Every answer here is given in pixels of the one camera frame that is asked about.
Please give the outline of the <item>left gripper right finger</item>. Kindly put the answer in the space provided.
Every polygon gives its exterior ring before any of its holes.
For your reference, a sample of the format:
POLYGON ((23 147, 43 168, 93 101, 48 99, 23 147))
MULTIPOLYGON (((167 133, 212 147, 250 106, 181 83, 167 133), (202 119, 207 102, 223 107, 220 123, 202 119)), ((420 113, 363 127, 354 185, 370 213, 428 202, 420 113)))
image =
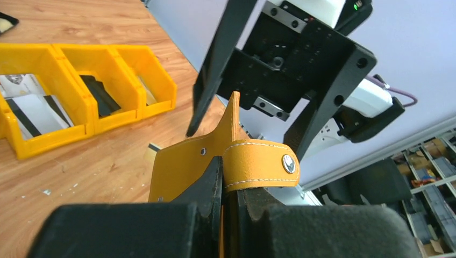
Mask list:
POLYGON ((379 205, 284 205, 240 190, 237 257, 420 257, 403 218, 379 205))

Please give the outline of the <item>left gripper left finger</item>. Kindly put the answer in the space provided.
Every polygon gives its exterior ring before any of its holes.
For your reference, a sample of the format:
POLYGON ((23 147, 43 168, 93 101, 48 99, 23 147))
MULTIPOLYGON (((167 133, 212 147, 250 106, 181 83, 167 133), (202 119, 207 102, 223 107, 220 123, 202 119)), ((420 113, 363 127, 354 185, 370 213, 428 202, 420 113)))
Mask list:
POLYGON ((45 220, 28 257, 219 257, 223 163, 165 203, 71 204, 45 220))

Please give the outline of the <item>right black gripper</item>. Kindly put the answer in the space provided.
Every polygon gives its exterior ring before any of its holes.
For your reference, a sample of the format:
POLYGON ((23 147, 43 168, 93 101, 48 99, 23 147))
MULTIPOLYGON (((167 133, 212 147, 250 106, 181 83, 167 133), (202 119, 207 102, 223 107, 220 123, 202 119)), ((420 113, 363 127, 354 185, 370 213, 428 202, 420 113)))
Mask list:
POLYGON ((265 12, 244 47, 234 50, 256 3, 227 2, 193 86, 193 116, 186 136, 197 132, 216 93, 227 99, 237 91, 243 109, 281 120, 287 120, 302 98, 310 99, 283 138, 301 160, 377 60, 318 20, 291 17, 280 22, 265 12))

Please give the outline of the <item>yellow leather card holder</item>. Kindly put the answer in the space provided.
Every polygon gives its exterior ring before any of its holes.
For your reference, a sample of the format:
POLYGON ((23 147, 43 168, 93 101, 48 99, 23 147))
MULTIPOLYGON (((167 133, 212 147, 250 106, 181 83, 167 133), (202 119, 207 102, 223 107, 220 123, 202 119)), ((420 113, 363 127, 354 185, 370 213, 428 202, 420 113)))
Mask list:
POLYGON ((159 150, 149 201, 190 207, 190 255, 255 257, 269 250, 270 187, 295 187, 301 171, 290 147, 238 134, 240 94, 216 128, 159 150))

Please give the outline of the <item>grey credit card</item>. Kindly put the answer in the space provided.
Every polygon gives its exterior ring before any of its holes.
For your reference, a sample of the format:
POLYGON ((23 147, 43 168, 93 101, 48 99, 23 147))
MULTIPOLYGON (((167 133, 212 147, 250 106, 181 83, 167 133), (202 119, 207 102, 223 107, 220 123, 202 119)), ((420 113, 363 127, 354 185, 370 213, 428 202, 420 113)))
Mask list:
POLYGON ((151 149, 151 150, 154 151, 154 152, 158 152, 158 151, 161 150, 161 147, 159 147, 158 145, 156 145, 156 144, 154 144, 154 143, 152 143, 152 142, 150 142, 150 143, 148 144, 148 148, 151 149))

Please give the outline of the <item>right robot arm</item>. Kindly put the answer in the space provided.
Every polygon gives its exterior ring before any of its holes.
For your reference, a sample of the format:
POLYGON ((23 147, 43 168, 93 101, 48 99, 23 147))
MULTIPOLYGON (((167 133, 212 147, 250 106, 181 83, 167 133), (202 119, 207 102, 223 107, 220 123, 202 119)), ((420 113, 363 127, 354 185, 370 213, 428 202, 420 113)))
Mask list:
POLYGON ((265 1, 243 47, 237 47, 257 1, 228 1, 193 87, 196 133, 215 96, 240 94, 239 106, 286 121, 299 158, 376 136, 405 110, 368 73, 374 54, 349 38, 372 13, 371 1, 265 1))

